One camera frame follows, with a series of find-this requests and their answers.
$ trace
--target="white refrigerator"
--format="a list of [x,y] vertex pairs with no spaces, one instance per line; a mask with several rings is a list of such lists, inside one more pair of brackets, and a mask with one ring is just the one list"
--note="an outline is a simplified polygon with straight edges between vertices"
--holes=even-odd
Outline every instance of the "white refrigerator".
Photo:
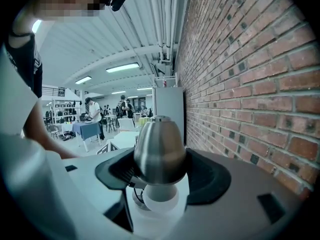
[[182,143],[185,135],[184,92],[182,87],[152,89],[153,115],[167,116],[180,130]]

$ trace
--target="white ceiling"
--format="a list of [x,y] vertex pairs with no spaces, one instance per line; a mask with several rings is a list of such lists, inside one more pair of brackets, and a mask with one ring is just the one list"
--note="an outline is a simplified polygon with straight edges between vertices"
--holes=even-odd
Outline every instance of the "white ceiling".
[[[164,0],[158,1],[165,53]],[[186,2],[178,0],[174,51],[179,43]],[[50,27],[40,48],[43,84],[103,95],[122,90],[126,90],[126,96],[141,95],[137,88],[152,86],[155,70],[150,63],[170,74],[170,66],[158,63],[159,51],[151,0],[126,0],[117,12],[105,7],[99,16],[55,22]],[[108,68],[133,62],[138,62],[140,68],[106,72]],[[75,84],[86,76],[92,79]]]

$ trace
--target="fluorescent light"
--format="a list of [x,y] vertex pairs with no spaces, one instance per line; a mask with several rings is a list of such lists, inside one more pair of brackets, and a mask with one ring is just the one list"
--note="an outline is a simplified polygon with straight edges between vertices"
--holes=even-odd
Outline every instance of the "fluorescent light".
[[116,72],[116,71],[130,70],[130,69],[135,69],[135,68],[139,68],[139,64],[138,63],[132,63],[132,64],[127,64],[127,65],[122,65],[122,66],[116,66],[116,67],[112,67],[112,68],[106,69],[105,71],[107,71],[108,73],[112,73],[112,72]]
[[39,26],[40,26],[40,23],[41,23],[41,20],[38,19],[38,20],[33,24],[33,26],[32,26],[32,32],[33,32],[33,33],[37,33],[37,30],[38,30],[38,28],[39,28]]
[[123,94],[125,92],[126,92],[125,90],[121,90],[121,91],[111,92],[111,94]]
[[152,87],[148,87],[148,88],[139,88],[139,89],[136,89],[137,91],[143,91],[143,90],[151,90]]
[[80,79],[79,81],[76,81],[75,83],[77,84],[77,85],[80,85],[80,84],[82,84],[82,83],[84,83],[85,81],[88,81],[88,80],[90,80],[91,79],[91,76],[86,76],[85,78],[82,78],[82,79]]

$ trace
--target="white floor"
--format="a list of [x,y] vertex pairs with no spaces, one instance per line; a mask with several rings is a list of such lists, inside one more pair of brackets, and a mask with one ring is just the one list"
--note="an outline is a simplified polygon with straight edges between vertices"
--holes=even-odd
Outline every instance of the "white floor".
[[101,141],[101,146],[99,146],[99,142],[94,142],[94,140],[97,139],[97,137],[95,136],[91,137],[92,142],[90,142],[89,139],[85,140],[85,143],[86,143],[86,146],[88,147],[89,152],[86,152],[84,143],[82,141],[79,141],[80,146],[78,146],[77,139],[75,137],[73,139],[68,139],[66,141],[57,139],[55,137],[54,140],[58,142],[60,145],[62,145],[64,148],[76,154],[77,156],[87,157],[87,156],[95,155],[96,152],[106,144],[107,140],[112,139],[115,135],[118,134],[118,132],[114,130],[113,131],[110,130],[110,133],[108,133],[106,132],[106,126],[104,125],[103,134],[104,134],[104,140]]

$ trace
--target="black cable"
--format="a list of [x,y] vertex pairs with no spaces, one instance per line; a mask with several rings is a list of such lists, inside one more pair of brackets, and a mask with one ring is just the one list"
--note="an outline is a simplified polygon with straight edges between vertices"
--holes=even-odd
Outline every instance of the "black cable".
[[135,194],[136,198],[137,198],[141,203],[145,204],[145,202],[144,202],[143,200],[140,200],[140,198],[138,197],[138,195],[137,195],[137,192],[136,192],[136,189],[135,189],[135,188],[133,188],[133,191],[134,191],[134,194]]

